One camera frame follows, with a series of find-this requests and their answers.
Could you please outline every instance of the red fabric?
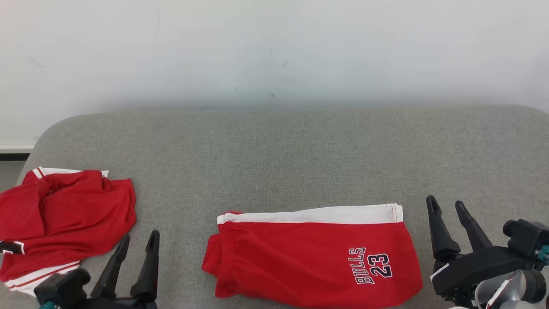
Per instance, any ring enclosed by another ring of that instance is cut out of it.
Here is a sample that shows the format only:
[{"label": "red fabric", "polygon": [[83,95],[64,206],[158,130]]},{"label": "red fabric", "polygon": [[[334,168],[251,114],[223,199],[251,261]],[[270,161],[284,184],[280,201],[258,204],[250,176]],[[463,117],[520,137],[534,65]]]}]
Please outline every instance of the red fabric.
[{"label": "red fabric", "polygon": [[217,297],[242,294],[304,308],[386,308],[423,286],[403,222],[225,222],[218,228],[202,265],[217,277]]},{"label": "red fabric", "polygon": [[5,254],[0,280],[108,252],[135,224],[130,179],[109,180],[101,171],[27,173],[23,184],[0,194],[0,240],[24,244]]}]

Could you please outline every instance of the gray table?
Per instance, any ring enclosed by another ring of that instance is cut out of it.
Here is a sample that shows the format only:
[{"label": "gray table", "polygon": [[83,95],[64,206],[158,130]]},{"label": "gray table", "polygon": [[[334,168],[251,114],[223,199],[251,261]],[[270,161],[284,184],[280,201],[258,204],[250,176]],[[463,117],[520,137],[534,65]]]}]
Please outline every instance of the gray table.
[{"label": "gray table", "polygon": [[[403,205],[424,288],[400,308],[448,308],[430,285],[433,258],[425,198],[433,194],[454,239],[470,251],[453,211],[465,202],[492,242],[508,219],[549,223],[549,117],[525,107],[361,111],[202,111],[87,115],[38,140],[24,169],[108,169],[131,178],[137,223],[117,292],[137,279],[152,229],[161,231],[162,308],[287,308],[214,297],[200,270],[215,218],[226,211]],[[109,255],[83,266],[99,277]],[[0,288],[1,308],[34,299]]]}]

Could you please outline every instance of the teal connector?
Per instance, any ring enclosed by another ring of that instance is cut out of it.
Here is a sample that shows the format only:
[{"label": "teal connector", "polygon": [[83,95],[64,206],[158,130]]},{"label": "teal connector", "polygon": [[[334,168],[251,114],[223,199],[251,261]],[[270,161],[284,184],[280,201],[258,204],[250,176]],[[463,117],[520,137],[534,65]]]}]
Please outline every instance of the teal connector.
[{"label": "teal connector", "polygon": [[50,301],[47,301],[44,305],[42,305],[38,309],[55,309],[55,304]]},{"label": "teal connector", "polygon": [[549,246],[542,246],[540,249],[540,254],[537,255],[537,258],[545,263],[549,263]]}]

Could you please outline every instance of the white wall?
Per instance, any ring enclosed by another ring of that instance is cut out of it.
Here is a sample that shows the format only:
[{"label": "white wall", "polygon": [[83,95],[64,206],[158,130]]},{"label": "white wall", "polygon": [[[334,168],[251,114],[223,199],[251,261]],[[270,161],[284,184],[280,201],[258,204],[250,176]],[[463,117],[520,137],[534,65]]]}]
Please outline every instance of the white wall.
[{"label": "white wall", "polygon": [[549,111],[548,16],[547,0],[2,0],[0,148],[127,107]]}]

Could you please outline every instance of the red shorts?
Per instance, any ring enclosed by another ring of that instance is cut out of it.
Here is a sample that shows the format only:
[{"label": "red shorts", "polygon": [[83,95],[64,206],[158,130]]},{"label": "red shorts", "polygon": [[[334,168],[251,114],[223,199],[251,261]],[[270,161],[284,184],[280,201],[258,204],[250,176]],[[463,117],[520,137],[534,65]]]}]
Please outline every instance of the red shorts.
[{"label": "red shorts", "polygon": [[202,265],[217,277],[217,297],[385,308],[405,302],[423,286],[400,205],[226,213],[217,226]]}]

